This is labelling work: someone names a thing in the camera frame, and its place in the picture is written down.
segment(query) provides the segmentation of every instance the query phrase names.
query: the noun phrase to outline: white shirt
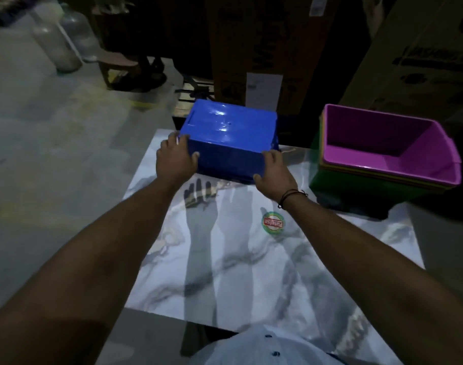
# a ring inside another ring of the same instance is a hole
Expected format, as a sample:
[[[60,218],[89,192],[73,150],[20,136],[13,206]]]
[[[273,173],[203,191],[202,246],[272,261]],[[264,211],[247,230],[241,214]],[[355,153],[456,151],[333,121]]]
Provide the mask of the white shirt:
[[[343,365],[308,341],[269,325],[255,325],[207,345],[189,365]]]

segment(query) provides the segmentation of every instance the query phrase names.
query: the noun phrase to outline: person's left arm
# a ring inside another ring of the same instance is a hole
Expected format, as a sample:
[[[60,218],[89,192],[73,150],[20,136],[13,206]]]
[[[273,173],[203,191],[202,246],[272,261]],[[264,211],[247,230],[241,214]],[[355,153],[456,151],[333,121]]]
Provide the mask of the person's left arm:
[[[78,233],[0,309],[0,363],[96,361],[198,155],[187,137],[169,135],[157,178]]]

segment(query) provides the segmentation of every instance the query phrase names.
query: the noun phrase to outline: gray floor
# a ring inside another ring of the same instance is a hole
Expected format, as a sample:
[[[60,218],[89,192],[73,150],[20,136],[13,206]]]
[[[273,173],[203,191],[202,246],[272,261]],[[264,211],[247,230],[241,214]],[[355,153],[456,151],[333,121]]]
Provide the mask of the gray floor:
[[[58,76],[34,41],[0,33],[0,306],[47,258],[118,203],[156,128],[173,128],[182,78],[107,91],[95,65]],[[463,295],[463,223],[411,215],[426,266]],[[185,323],[124,309],[99,363],[185,363]]]

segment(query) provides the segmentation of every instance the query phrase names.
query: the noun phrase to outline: white label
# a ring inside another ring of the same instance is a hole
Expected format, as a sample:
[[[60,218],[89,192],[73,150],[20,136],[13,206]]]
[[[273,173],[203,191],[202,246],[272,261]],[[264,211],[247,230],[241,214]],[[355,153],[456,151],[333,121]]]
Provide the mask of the white label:
[[[325,14],[326,2],[328,0],[313,0],[309,8],[309,16],[323,16]]]
[[[281,93],[282,75],[247,73],[245,106],[275,111]]]

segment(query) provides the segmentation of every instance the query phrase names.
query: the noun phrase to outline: round sticker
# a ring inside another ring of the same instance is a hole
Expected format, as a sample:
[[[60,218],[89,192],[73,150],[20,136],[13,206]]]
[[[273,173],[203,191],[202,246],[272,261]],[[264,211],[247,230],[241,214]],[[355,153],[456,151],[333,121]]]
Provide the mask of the round sticker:
[[[262,227],[267,233],[279,234],[284,230],[286,222],[279,213],[270,212],[262,218]]]

